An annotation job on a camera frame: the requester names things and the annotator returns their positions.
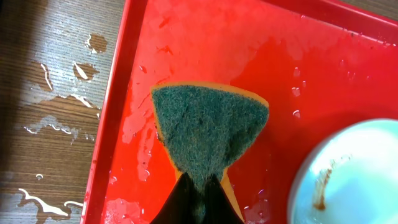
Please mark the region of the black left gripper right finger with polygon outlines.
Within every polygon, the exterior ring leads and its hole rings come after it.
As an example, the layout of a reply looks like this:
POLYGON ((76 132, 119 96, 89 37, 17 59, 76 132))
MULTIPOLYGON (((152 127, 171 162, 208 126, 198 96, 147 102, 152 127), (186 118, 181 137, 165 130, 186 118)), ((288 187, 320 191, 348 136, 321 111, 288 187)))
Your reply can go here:
POLYGON ((202 224, 243 224, 229 202, 218 178, 212 174, 205 185, 205 217, 202 224))

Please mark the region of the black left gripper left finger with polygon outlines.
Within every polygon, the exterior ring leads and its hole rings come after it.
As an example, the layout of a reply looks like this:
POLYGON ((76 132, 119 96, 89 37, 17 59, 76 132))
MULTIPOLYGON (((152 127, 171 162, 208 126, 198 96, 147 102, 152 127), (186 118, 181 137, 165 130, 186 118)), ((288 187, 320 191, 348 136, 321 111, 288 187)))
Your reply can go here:
POLYGON ((150 224, 196 224, 194 210, 197 205, 198 192, 193 180, 183 173, 150 224))

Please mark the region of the orange green sponge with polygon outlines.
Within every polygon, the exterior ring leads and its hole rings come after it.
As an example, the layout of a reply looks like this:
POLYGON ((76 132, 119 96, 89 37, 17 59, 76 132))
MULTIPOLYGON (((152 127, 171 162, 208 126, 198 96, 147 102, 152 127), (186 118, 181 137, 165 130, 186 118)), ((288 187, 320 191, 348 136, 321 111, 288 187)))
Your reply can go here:
POLYGON ((205 217, 205 185, 212 174, 243 221, 228 168, 264 129, 268 102, 250 91, 217 83, 165 83, 153 86, 150 94, 157 133, 176 179, 187 173, 198 192, 197 223, 205 217))

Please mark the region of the light blue plate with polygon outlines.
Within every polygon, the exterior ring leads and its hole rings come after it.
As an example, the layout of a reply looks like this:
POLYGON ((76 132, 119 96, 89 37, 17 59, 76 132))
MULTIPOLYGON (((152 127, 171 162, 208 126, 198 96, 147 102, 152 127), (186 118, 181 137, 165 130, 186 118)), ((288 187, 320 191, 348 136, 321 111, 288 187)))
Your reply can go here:
POLYGON ((288 223, 397 223, 397 120, 370 119, 317 145, 295 175, 288 223))

